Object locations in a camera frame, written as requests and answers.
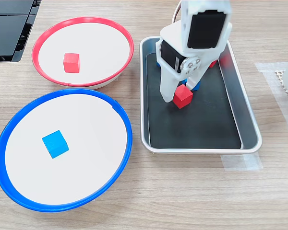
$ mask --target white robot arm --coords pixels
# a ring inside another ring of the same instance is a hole
[[[229,0],[183,0],[181,20],[164,27],[156,43],[160,92],[173,100],[180,81],[192,90],[224,51],[232,25]]]

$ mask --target red cube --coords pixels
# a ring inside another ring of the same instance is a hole
[[[212,68],[213,66],[215,66],[216,62],[217,62],[217,60],[215,60],[214,62],[212,62],[212,63],[210,64],[209,68]]]
[[[65,53],[63,64],[66,73],[79,73],[80,72],[79,54]]]
[[[193,93],[185,85],[180,85],[175,91],[173,103],[181,109],[191,103],[192,97]]]

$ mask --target blue block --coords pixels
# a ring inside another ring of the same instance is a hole
[[[185,85],[185,84],[187,83],[187,79],[182,80],[181,83],[182,83],[183,85]]]
[[[58,130],[42,138],[50,156],[55,158],[69,150],[66,140]]]
[[[197,85],[191,91],[198,91],[201,85],[201,81],[197,83]]]
[[[187,81],[188,81],[188,80],[185,79],[185,80],[182,80],[181,83],[185,85],[185,84],[187,83]],[[201,85],[201,81],[199,81],[199,82],[197,83],[197,85],[196,85],[191,91],[198,91],[199,88],[200,88],[200,85]]]

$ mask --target tray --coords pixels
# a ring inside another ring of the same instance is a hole
[[[141,141],[153,153],[254,153],[262,137],[251,109],[230,43],[208,69],[193,100],[178,109],[159,92],[161,68],[155,43],[140,44]]]

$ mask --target table surface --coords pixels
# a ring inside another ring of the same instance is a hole
[[[118,81],[100,89],[127,112],[133,129],[129,162],[96,201],[66,212],[39,213],[0,187],[0,230],[173,229],[288,230],[288,125],[255,63],[288,61],[288,1],[232,1],[230,42],[263,145],[261,171],[225,171],[219,155],[157,155],[140,141],[139,43],[159,35],[177,1],[54,1],[40,6],[23,58],[0,63],[0,134],[23,106],[63,89],[31,61],[34,42],[49,27],[79,16],[105,17],[129,30],[133,59]]]

